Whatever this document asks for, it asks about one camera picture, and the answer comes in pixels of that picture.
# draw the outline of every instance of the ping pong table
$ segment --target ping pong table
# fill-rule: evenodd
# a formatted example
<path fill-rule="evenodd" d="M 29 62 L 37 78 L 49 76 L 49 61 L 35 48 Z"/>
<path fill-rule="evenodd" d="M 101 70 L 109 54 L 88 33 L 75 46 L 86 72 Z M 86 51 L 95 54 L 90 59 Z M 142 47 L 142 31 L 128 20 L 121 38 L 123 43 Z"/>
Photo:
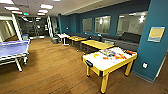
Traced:
<path fill-rule="evenodd" d="M 30 40 L 10 41 L 0 43 L 0 65 L 16 63 L 19 71 L 22 68 L 19 64 L 19 59 L 24 59 L 24 64 L 27 61 L 28 48 Z"/>

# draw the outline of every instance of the recessed light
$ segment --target recessed light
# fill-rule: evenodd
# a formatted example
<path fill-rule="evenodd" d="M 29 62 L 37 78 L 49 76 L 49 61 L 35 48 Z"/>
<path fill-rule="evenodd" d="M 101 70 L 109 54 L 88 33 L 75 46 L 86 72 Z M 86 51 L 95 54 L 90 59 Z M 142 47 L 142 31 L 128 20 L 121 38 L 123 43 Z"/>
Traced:
<path fill-rule="evenodd" d="M 4 4 L 14 4 L 12 0 L 0 0 L 0 3 L 4 3 Z"/>
<path fill-rule="evenodd" d="M 12 11 L 12 13 L 22 14 L 22 12 L 20 12 L 20 11 Z"/>
<path fill-rule="evenodd" d="M 45 13 L 37 13 L 37 15 L 45 15 Z"/>
<path fill-rule="evenodd" d="M 17 7 L 4 7 L 4 8 L 6 8 L 7 10 L 19 10 L 19 8 Z"/>
<path fill-rule="evenodd" d="M 47 12 L 48 12 L 48 10 L 39 10 L 38 12 L 47 13 Z"/>
<path fill-rule="evenodd" d="M 61 1 L 61 0 L 53 0 L 53 1 Z"/>
<path fill-rule="evenodd" d="M 119 16 L 120 18 L 123 18 L 124 16 Z"/>
<path fill-rule="evenodd" d="M 52 9 L 52 8 L 53 8 L 52 5 L 45 5 L 45 4 L 41 4 L 40 7 L 41 7 L 41 8 L 46 8 L 46 9 Z"/>
<path fill-rule="evenodd" d="M 136 13 L 130 13 L 129 15 L 135 15 Z"/>
<path fill-rule="evenodd" d="M 40 17 L 37 17 L 36 19 L 41 19 Z"/>

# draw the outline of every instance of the table top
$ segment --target table top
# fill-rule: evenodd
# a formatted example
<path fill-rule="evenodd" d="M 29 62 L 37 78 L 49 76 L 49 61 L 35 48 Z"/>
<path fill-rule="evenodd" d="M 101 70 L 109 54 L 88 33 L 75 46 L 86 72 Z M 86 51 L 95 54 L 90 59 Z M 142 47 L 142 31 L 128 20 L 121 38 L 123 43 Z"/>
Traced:
<path fill-rule="evenodd" d="M 81 43 L 84 43 L 86 45 L 89 45 L 98 49 L 107 49 L 114 46 L 114 45 L 106 44 L 95 40 L 81 41 Z"/>
<path fill-rule="evenodd" d="M 30 40 L 10 41 L 0 43 L 0 58 L 28 53 Z"/>
<path fill-rule="evenodd" d="M 57 34 L 60 38 L 66 38 L 66 37 L 70 37 L 69 35 L 67 34 Z"/>
<path fill-rule="evenodd" d="M 129 55 L 127 53 L 124 53 L 122 50 L 120 50 L 120 48 L 116 48 L 116 47 L 110 48 L 110 50 L 114 51 L 116 54 L 122 54 L 126 58 L 116 59 L 115 56 L 107 57 L 101 52 L 102 50 L 100 50 L 99 52 L 84 55 L 83 58 L 86 60 L 89 60 L 99 70 L 106 70 L 114 65 L 117 65 L 118 63 L 121 63 L 127 59 L 137 56 L 136 52 L 134 52 L 135 54 Z"/>
<path fill-rule="evenodd" d="M 82 41 L 82 40 L 86 40 L 86 38 L 82 38 L 82 37 L 78 37 L 78 36 L 71 36 L 71 37 L 67 37 L 73 41 Z"/>

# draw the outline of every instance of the floor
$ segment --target floor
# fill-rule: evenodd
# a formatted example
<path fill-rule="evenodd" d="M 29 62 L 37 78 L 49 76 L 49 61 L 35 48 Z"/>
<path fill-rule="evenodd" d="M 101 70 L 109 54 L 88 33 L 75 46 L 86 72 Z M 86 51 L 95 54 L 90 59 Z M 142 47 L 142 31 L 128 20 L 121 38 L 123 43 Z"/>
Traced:
<path fill-rule="evenodd" d="M 15 63 L 0 66 L 0 94 L 100 94 L 101 77 L 86 76 L 84 52 L 50 38 L 31 40 L 27 66 L 19 72 Z M 133 74 L 124 76 L 126 66 L 109 75 L 106 94 L 168 94 L 168 59 L 151 84 Z"/>

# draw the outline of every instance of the air hockey table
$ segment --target air hockey table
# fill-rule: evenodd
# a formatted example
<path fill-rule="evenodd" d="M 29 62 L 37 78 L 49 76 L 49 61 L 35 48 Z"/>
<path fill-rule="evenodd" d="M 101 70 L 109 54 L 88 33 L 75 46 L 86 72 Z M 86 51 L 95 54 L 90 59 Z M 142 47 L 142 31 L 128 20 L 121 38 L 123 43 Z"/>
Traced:
<path fill-rule="evenodd" d="M 27 61 L 30 40 L 10 41 L 0 43 L 0 65 L 16 63 L 19 71 L 22 71 L 20 59 L 23 58 L 24 64 Z"/>
<path fill-rule="evenodd" d="M 101 93 L 104 94 L 109 74 L 127 64 L 125 76 L 128 76 L 132 63 L 136 58 L 136 52 L 123 51 L 118 47 L 114 47 L 84 55 L 83 62 L 87 65 L 88 77 L 90 77 L 90 70 L 93 70 L 98 76 L 102 77 Z"/>

